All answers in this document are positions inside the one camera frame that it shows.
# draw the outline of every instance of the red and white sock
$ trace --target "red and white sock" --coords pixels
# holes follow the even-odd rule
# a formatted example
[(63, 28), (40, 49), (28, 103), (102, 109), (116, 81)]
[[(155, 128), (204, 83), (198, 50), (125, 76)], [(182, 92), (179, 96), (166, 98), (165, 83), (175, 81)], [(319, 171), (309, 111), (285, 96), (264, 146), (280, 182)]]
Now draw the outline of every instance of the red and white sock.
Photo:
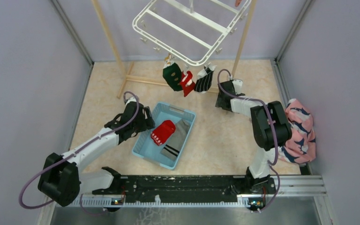
[(187, 75), (184, 74), (184, 72), (181, 74), (181, 87), (184, 91), (184, 97), (186, 97), (190, 92), (194, 90), (195, 83), (192, 80), (192, 73), (191, 71), (187, 71)]
[(159, 125), (151, 132), (151, 138), (156, 145), (160, 146), (164, 144), (175, 131), (175, 124), (170, 120), (165, 120), (161, 125)]

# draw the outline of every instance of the wooden pole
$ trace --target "wooden pole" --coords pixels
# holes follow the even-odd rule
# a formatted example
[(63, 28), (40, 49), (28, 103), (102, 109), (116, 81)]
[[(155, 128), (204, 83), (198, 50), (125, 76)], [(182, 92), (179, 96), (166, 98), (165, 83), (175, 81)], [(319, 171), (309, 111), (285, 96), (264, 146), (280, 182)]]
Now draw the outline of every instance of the wooden pole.
[(98, 19), (100, 21), (100, 24), (101, 24), (101, 27), (103, 28), (104, 30), (104, 33), (105, 33), (105, 36), (107, 37), (108, 39), (108, 43), (110, 44), (110, 47), (111, 47), (111, 50), (112, 52), (114, 53), (114, 56), (115, 56), (115, 59), (117, 61), (117, 64), (119, 66), (119, 69), (121, 71), (121, 73), (124, 75), (125, 79), (123, 80), (122, 82), (122, 85), (120, 87), (120, 91), (119, 91), (119, 94), (117, 95), (117, 98), (120, 98), (122, 92), (123, 92), (123, 89), (125, 88), (125, 85), (126, 85), (126, 75), (127, 75), (127, 72), (126, 72), (126, 69), (122, 63), (122, 60), (120, 59), (120, 54), (118, 52), (118, 49), (117, 49), (117, 46), (115, 45), (115, 41), (114, 41), (114, 38), (113, 38), (113, 35), (111, 34), (111, 31), (110, 29), (108, 28), (108, 23), (107, 23), (107, 20), (105, 20), (105, 17), (104, 17), (104, 14), (103, 14), (103, 11), (101, 10), (101, 6), (100, 6), (100, 3), (98, 2), (98, 0), (91, 0), (92, 1), (92, 4), (93, 4), (93, 7), (96, 11), (96, 14), (98, 16)]
[[(131, 75), (126, 76), (126, 78), (127, 78), (127, 81), (154, 84), (154, 85), (159, 85), (159, 86), (168, 86), (167, 83), (162, 82), (161, 80), (154, 79), (154, 78), (131, 76)], [(212, 87), (207, 92), (209, 92), (209, 93), (218, 93), (218, 88)]]
[(130, 63), (129, 68), (127, 69), (127, 73), (126, 73), (127, 75), (130, 75), (134, 65), (135, 65), (134, 61)]
[(235, 58), (234, 66), (233, 66), (232, 72), (231, 72), (233, 77), (235, 76), (235, 72), (237, 71), (238, 62), (240, 61), (243, 45), (245, 43), (246, 36), (248, 35), (248, 30), (249, 30), (250, 22), (252, 21), (253, 13), (255, 11), (256, 2), (257, 2), (257, 0), (252, 0), (252, 2), (250, 3), (250, 6), (249, 6), (249, 11), (247, 13), (247, 18), (246, 18), (246, 24), (243, 29), (243, 33), (242, 33), (242, 37), (241, 37), (241, 41), (240, 41), (240, 46), (238, 47), (237, 57)]

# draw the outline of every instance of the plastic basket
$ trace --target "plastic basket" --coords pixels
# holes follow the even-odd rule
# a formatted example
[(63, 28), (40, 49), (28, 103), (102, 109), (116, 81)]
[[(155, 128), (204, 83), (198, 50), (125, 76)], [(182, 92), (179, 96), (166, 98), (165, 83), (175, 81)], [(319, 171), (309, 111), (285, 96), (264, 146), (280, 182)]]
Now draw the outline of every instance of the plastic basket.
[(132, 149), (132, 153), (135, 156), (158, 164), (164, 168), (173, 170), (177, 165), (177, 162), (183, 152), (184, 146), (186, 145), (187, 139), (191, 133), (196, 114), (195, 112), (185, 110), (165, 102), (158, 102), (157, 106), (155, 106), (152, 112), (152, 118), (155, 121), (156, 127), (159, 126), (164, 120), (171, 120), (173, 123), (177, 123), (181, 119), (184, 119), (190, 123), (190, 130), (187, 133), (186, 139), (175, 161), (172, 161), (171, 159), (161, 154), (161, 150), (165, 146), (164, 144), (161, 146), (157, 146), (151, 139), (150, 134), (154, 129), (142, 132)]

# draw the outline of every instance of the marble floor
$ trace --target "marble floor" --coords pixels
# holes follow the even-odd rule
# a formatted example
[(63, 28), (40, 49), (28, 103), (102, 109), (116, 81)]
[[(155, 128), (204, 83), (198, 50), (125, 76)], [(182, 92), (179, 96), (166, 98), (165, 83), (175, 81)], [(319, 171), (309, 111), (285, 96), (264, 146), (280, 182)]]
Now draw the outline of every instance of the marble floor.
[[(211, 63), (217, 65), (212, 84), (217, 87), (218, 71), (223, 68), (231, 71), (233, 60)], [(163, 61), (139, 61), (135, 63), (131, 75), (162, 79), (164, 82), (162, 66)], [(190, 68), (194, 80), (201, 69)], [(241, 60), (235, 77), (243, 80), (243, 93), (247, 96), (266, 102), (280, 99), (269, 60)], [(226, 75), (222, 75), (221, 80), (226, 80)], [(88, 140), (106, 122), (123, 112), (123, 100), (116, 98), (122, 81), (123, 75), (115, 62), (95, 63), (71, 148)], [(196, 113), (194, 127), (177, 167), (171, 171), (134, 156), (132, 148), (137, 138), (131, 138), (101, 155), (85, 169), (86, 172), (109, 166), (128, 175), (233, 175), (245, 174), (247, 166), (252, 163), (257, 149), (252, 123), (243, 115), (215, 108), (217, 94), (191, 92), (183, 97), (182, 92), (174, 92), (170, 87), (138, 82), (127, 82), (125, 90), (134, 92), (141, 103), (151, 109), (158, 101), (163, 101)], [(274, 168), (279, 174), (300, 174), (298, 165), (280, 160)]]

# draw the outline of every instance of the white wall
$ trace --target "white wall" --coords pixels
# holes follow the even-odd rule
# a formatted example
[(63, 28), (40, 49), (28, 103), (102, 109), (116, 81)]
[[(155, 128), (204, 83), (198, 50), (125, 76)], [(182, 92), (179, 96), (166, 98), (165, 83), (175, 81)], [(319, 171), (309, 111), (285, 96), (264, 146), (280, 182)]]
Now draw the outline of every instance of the white wall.
[[(35, 224), (17, 202), (51, 152), (68, 147), (89, 65), (48, 0), (0, 1), (0, 225)], [(25, 202), (40, 204), (37, 182)]]
[(360, 1), (316, 0), (281, 65), (291, 97), (314, 115), (312, 166), (339, 224), (360, 224)]
[[(183, 4), (188, 4), (188, 0), (177, 0)], [(108, 41), (101, 28), (98, 17), (94, 11), (90, 0), (59, 0), (64, 8), (76, 32), (80, 36), (83, 44), (94, 61), (114, 60), (113, 53)], [(118, 46), (122, 59), (124, 60), (161, 60), (167, 55), (165, 51), (156, 53), (152, 48), (155, 47), (151, 42), (148, 45), (139, 40), (139, 34), (132, 28), (132, 21), (136, 15), (150, 2), (150, 0), (100, 0), (105, 17), (110, 26), (112, 35)], [(222, 0), (229, 5), (234, 5), (235, 0)], [(253, 16), (250, 32), (248, 33), (242, 58), (273, 58), (276, 57), (280, 47), (289, 30), (300, 12), (305, 0), (258, 0)], [(230, 14), (223, 10), (216, 11), (215, 4), (207, 0), (194, 1), (195, 10), (210, 19), (228, 25)], [(180, 25), (190, 33), (197, 35), (200, 39), (210, 42), (217, 38), (213, 37), (210, 30), (201, 30), (197, 22), (189, 19), (185, 15), (175, 14), (173, 7), (162, 5), (158, 8), (158, 14), (170, 19), (173, 23)], [(246, 20), (238, 23), (238, 30), (229, 35), (221, 47), (219, 55), (213, 55), (216, 59), (234, 59), (238, 50), (242, 29)], [(160, 38), (170, 39), (171, 43), (179, 44), (187, 56), (193, 58), (202, 57), (206, 49), (196, 47), (193, 41), (185, 42), (177, 32), (171, 34), (164, 29), (164, 26), (151, 24), (146, 20), (147, 29), (159, 30)]]

